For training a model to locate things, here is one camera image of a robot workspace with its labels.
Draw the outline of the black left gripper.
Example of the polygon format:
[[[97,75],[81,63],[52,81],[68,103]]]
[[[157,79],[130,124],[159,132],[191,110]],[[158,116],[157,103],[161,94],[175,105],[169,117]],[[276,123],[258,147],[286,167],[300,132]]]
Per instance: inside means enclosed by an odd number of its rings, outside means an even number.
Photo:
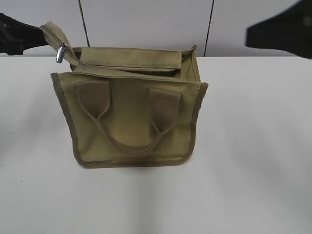
[[[24,50],[46,46],[42,30],[0,14],[0,52],[23,55]]]

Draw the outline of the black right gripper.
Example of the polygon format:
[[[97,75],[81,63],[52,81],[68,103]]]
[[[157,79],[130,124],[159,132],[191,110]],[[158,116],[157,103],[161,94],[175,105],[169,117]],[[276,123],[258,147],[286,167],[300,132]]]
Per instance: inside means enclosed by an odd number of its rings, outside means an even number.
[[[280,14],[246,29],[245,46],[312,58],[312,2],[300,0]]]

